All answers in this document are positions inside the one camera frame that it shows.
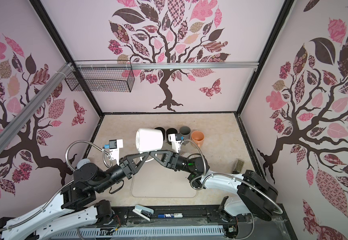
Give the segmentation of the black and white mug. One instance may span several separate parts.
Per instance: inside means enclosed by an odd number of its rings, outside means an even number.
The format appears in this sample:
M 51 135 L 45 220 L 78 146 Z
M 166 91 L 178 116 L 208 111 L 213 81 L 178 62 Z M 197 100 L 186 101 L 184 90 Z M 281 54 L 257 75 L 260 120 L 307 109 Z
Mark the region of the black and white mug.
M 165 141 L 165 139 L 166 139 L 166 130 L 164 128 L 162 128 L 162 127 L 156 127 L 155 130 L 161 131 L 162 136 L 163 136 L 163 141 Z

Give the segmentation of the white ribbed mug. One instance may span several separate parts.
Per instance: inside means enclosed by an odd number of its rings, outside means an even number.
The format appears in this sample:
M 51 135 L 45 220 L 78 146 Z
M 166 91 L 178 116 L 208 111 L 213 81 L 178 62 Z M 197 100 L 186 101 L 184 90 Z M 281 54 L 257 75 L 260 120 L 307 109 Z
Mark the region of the white ribbed mug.
M 164 136 L 161 130 L 140 128 L 136 133 L 136 148 L 142 153 L 161 150 L 164 144 Z

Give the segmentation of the grey mug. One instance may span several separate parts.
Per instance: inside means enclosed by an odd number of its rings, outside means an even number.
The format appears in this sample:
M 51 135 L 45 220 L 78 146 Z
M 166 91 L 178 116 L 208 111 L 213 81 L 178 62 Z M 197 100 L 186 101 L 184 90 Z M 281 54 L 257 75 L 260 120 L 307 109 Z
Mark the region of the grey mug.
M 182 126 L 180 127 L 179 133 L 181 135 L 181 140 L 184 140 L 182 145 L 185 146 L 187 143 L 189 143 L 189 140 L 191 139 L 191 128 L 188 126 Z

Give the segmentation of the peach orange mug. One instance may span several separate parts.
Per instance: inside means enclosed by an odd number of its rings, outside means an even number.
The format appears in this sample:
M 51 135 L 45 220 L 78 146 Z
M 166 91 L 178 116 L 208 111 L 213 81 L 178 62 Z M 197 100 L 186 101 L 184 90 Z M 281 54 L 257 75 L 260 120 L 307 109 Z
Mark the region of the peach orange mug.
M 205 135 L 201 131 L 193 131 L 191 133 L 191 140 L 199 147 L 201 148 L 204 140 L 205 140 Z

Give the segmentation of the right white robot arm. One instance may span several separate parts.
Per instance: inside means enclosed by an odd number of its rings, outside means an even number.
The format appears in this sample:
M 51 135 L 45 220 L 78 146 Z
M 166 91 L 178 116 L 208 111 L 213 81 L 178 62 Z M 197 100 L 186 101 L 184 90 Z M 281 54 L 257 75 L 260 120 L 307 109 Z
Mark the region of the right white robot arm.
M 274 214 L 283 213 L 276 203 L 278 191 L 254 171 L 235 175 L 217 173 L 210 170 L 200 153 L 194 154 L 194 158 L 185 158 L 172 151 L 153 151 L 149 155 L 167 169 L 189 173 L 190 186 L 196 191 L 217 189 L 234 194 L 234 198 L 222 202 L 223 212 L 230 216 L 253 214 L 270 221 Z

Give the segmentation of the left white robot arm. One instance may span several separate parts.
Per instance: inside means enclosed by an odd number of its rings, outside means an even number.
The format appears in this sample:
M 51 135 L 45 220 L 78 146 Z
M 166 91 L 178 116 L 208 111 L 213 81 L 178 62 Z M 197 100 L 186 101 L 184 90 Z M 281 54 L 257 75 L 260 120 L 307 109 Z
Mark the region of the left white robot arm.
M 119 165 L 106 171 L 88 162 L 77 169 L 74 179 L 38 208 L 17 218 L 1 218 L 2 240 L 42 240 L 86 225 L 105 224 L 113 220 L 109 201 L 95 203 L 97 194 L 111 189 L 138 173 L 149 153 L 128 155 Z

